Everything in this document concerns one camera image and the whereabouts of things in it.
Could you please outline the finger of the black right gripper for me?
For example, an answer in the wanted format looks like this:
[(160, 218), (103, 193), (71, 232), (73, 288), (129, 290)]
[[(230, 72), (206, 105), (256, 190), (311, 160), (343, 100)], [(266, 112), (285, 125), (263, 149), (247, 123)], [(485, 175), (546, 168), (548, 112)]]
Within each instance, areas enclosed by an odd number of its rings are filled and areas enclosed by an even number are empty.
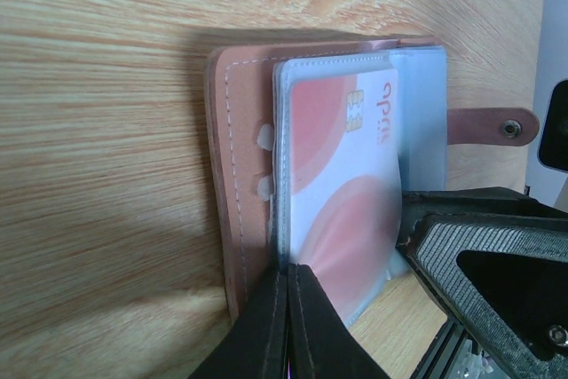
[(567, 375), (567, 215), (504, 187), (406, 192), (397, 249), (512, 378)]

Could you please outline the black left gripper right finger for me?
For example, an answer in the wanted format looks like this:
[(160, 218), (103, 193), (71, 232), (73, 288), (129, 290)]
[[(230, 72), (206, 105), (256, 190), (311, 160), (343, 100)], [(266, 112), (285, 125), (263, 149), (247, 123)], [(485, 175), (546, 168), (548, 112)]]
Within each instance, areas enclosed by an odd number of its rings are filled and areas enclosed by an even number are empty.
[(292, 378), (386, 378), (353, 338), (307, 265), (288, 267), (288, 357)]

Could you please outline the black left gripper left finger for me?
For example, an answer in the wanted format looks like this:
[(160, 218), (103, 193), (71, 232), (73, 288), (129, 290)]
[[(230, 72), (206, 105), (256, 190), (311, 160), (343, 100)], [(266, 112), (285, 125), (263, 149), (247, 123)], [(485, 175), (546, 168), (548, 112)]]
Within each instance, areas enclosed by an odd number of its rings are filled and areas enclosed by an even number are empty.
[(226, 337), (192, 378), (285, 378), (288, 374), (288, 278), (266, 270)]

